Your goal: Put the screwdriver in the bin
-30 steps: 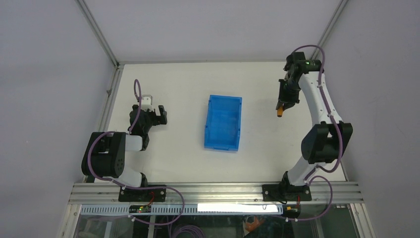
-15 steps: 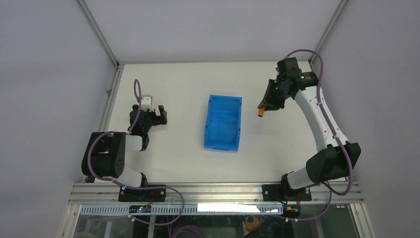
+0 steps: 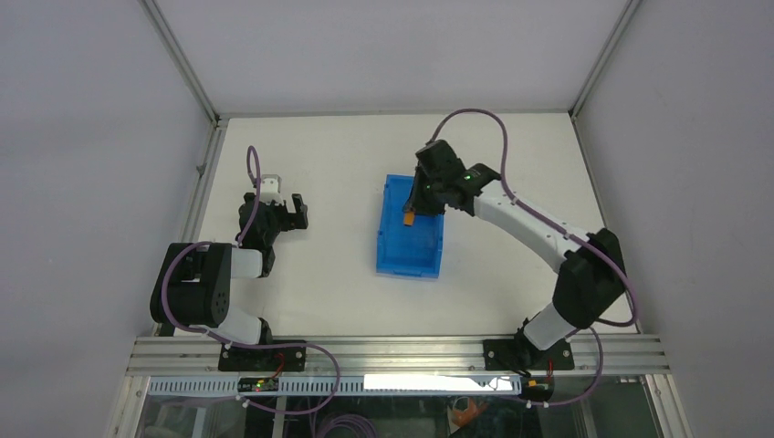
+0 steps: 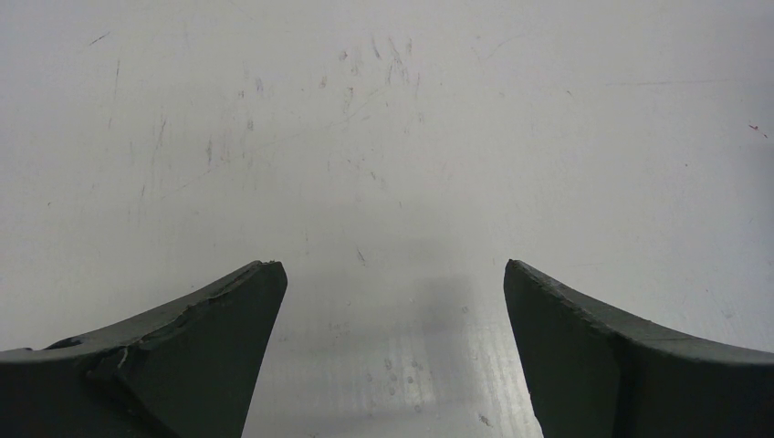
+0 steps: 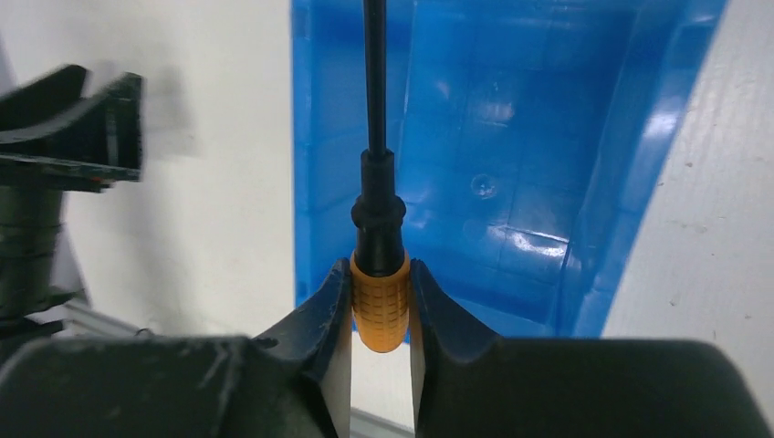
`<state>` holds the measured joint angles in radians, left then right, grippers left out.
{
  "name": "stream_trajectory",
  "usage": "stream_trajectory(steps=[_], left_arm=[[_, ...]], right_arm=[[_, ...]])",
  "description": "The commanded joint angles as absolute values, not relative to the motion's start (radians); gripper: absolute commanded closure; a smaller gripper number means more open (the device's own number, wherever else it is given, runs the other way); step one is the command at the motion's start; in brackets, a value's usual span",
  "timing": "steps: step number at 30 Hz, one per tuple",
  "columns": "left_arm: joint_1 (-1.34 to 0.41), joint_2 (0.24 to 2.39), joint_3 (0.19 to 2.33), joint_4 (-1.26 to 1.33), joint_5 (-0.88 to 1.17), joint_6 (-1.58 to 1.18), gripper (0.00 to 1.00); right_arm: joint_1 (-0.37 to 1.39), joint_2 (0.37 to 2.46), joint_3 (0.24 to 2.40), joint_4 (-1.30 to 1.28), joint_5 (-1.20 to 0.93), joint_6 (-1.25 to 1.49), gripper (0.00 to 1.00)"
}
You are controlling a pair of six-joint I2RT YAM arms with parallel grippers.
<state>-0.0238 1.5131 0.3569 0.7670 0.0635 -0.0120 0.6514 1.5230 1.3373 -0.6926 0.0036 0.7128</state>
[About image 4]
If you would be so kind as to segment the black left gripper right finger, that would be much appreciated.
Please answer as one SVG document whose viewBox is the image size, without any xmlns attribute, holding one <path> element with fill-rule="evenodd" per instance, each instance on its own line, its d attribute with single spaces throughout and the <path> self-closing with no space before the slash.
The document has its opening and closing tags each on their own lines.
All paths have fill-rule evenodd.
<svg viewBox="0 0 774 438">
<path fill-rule="evenodd" d="M 688 335 L 518 261 L 507 313 L 547 437 L 770 437 L 773 356 Z"/>
</svg>

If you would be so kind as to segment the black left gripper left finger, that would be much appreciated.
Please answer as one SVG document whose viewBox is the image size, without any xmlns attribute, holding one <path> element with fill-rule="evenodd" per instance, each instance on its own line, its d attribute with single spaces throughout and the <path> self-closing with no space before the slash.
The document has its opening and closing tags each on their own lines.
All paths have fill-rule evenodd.
<svg viewBox="0 0 774 438">
<path fill-rule="evenodd" d="M 4 437 L 239 437 L 288 286 L 278 261 L 1 354 Z"/>
</svg>

